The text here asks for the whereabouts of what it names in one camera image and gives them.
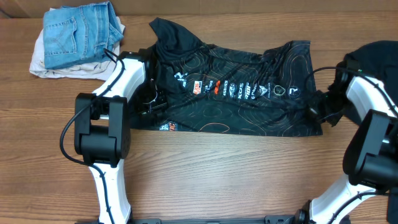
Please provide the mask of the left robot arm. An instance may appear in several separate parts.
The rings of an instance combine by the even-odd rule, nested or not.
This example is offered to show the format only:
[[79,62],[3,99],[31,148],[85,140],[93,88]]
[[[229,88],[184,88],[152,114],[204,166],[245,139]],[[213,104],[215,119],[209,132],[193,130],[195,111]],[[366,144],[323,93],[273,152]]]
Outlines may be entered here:
[[124,160],[130,150],[132,117],[152,121],[167,108],[155,84],[157,59],[149,50],[122,52],[111,76],[75,100],[74,145],[89,167],[99,201],[97,223],[132,223]]

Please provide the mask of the black patterned sports jersey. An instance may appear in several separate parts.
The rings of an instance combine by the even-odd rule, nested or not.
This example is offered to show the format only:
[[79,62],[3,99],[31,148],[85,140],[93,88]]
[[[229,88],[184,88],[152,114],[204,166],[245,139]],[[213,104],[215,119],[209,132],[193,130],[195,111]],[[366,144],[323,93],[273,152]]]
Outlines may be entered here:
[[253,136],[319,136],[306,116],[315,94],[310,42],[293,40],[262,54],[206,44],[165,19],[150,24],[157,42],[154,81],[164,110],[131,113],[130,127]]

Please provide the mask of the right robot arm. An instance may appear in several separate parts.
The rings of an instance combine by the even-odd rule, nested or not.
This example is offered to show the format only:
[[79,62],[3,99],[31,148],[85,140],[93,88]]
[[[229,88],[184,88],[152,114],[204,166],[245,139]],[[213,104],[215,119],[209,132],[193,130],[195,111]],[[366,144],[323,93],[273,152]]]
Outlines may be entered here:
[[343,60],[333,70],[334,82],[326,92],[315,93],[307,116],[334,126],[347,108],[354,108],[359,128],[345,151],[343,175],[288,223],[347,223],[362,202],[397,187],[397,106],[383,81],[365,73],[357,61]]

